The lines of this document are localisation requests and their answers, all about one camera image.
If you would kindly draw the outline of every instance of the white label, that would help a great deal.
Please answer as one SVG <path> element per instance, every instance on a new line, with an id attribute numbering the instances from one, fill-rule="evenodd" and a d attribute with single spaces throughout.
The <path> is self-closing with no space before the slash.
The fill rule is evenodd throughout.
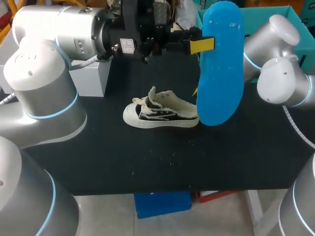
<path id="1" fill-rule="evenodd" d="M 120 44 L 122 45 L 123 53 L 133 54 L 133 52 L 134 52 L 133 39 L 121 38 Z"/>

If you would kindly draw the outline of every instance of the blue led ring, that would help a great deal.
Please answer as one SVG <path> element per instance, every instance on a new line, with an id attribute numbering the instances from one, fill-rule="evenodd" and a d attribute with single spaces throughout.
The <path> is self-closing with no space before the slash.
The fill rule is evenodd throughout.
<path id="1" fill-rule="evenodd" d="M 258 70 L 261 70 L 261 67 L 259 67 L 259 66 L 256 65 L 254 62 L 252 62 L 252 60 L 249 59 L 249 57 L 245 54 L 245 52 L 244 52 L 243 54 L 244 54 L 244 57 L 246 58 L 246 60 L 247 60 L 253 67 L 255 67 L 255 68 L 258 69 Z"/>
<path id="2" fill-rule="evenodd" d="M 300 217 L 300 220 L 301 220 L 301 222 L 303 223 L 303 225 L 305 226 L 305 228 L 307 228 L 308 231 L 309 231 L 312 235 L 315 236 L 315 233 L 314 233 L 313 230 L 308 226 L 308 224 L 305 222 L 305 220 L 303 219 L 303 217 L 302 217 L 302 215 L 301 215 L 299 209 L 297 208 L 297 204 L 296 204 L 295 196 L 294 196 L 295 183 L 296 183 L 296 182 L 294 182 L 294 185 L 293 185 L 293 193 L 292 193 L 292 194 L 293 194 L 293 204 L 294 204 L 296 213 L 297 213 L 298 216 Z"/>
<path id="3" fill-rule="evenodd" d="M 308 99 L 308 97 L 309 97 L 310 94 L 311 94 L 311 91 L 312 91 L 312 83 L 311 83 L 311 80 L 310 80 L 309 76 L 308 76 L 308 75 L 305 75 L 305 76 L 306 76 L 306 78 L 307 78 L 308 81 L 309 81 L 309 90 L 308 90 L 308 92 L 307 92 L 307 95 L 306 95 L 306 97 L 303 99 L 303 101 L 301 101 L 300 103 L 298 103 L 298 104 L 296 104 L 296 105 L 290 106 L 290 107 L 297 107 L 297 106 L 301 105 L 303 102 L 306 101 L 306 99 Z"/>
<path id="4" fill-rule="evenodd" d="M 53 113 L 53 114 L 48 115 L 48 116 L 33 116 L 33 115 L 28 114 L 26 111 L 25 111 L 25 113 L 26 113 L 26 115 L 28 115 L 29 117 L 31 117 L 33 119 L 49 119 L 49 118 L 52 118 L 52 117 L 56 117 L 56 116 L 58 116 L 58 115 L 60 115 L 60 114 L 62 114 L 64 112 L 66 112 L 67 110 L 69 110 L 73 106 L 73 104 L 76 102 L 77 99 L 78 99 L 78 92 L 75 95 L 74 100 L 69 104 L 69 106 L 67 106 L 66 108 L 62 109 L 59 112 Z"/>
<path id="5" fill-rule="evenodd" d="M 54 179 L 51 177 L 51 175 L 47 172 L 47 174 L 49 175 L 50 177 L 50 180 L 51 180 L 51 183 L 52 183 L 52 186 L 53 186 L 53 200 L 51 202 L 51 206 L 50 206 L 50 209 L 49 209 L 49 212 L 47 214 L 47 217 L 43 223 L 43 225 L 40 227 L 40 229 L 38 230 L 37 234 L 35 234 L 35 236 L 40 236 L 41 233 L 44 231 L 44 229 L 46 228 L 50 218 L 51 218 L 51 215 L 53 214 L 53 210 L 54 210 L 54 207 L 55 207 L 55 203 L 56 203 L 56 186 L 55 186 L 55 182 L 54 182 Z"/>

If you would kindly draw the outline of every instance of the blue foam sole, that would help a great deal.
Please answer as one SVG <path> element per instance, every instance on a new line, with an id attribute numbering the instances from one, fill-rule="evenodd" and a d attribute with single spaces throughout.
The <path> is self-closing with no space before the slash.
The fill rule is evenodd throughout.
<path id="1" fill-rule="evenodd" d="M 203 36 L 215 37 L 215 49 L 203 52 L 197 93 L 197 110 L 203 124 L 228 120 L 237 109 L 244 90 L 244 19 L 232 2 L 213 4 L 205 13 Z"/>

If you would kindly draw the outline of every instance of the sneaker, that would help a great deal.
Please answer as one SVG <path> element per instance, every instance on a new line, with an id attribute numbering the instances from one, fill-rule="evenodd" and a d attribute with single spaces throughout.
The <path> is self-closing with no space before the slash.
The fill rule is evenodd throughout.
<path id="1" fill-rule="evenodd" d="M 178 98 L 173 91 L 156 93 L 156 87 L 153 86 L 148 96 L 132 101 L 125 108 L 123 118 L 127 124 L 137 128 L 190 128 L 199 122 L 196 105 Z"/>

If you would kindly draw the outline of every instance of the black tabletop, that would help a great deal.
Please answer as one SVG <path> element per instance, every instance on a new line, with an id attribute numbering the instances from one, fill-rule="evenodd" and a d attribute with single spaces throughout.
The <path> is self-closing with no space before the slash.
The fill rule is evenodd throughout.
<path id="1" fill-rule="evenodd" d="M 115 59 L 105 96 L 80 98 L 85 129 L 26 152 L 75 195 L 290 187 L 313 150 L 281 106 L 258 97 L 255 84 L 246 85 L 238 110 L 219 126 L 138 129 L 124 123 L 126 105 L 152 86 L 194 103 L 199 73 L 194 56 L 166 54 L 148 65 Z M 315 141 L 315 109 L 290 111 Z"/>

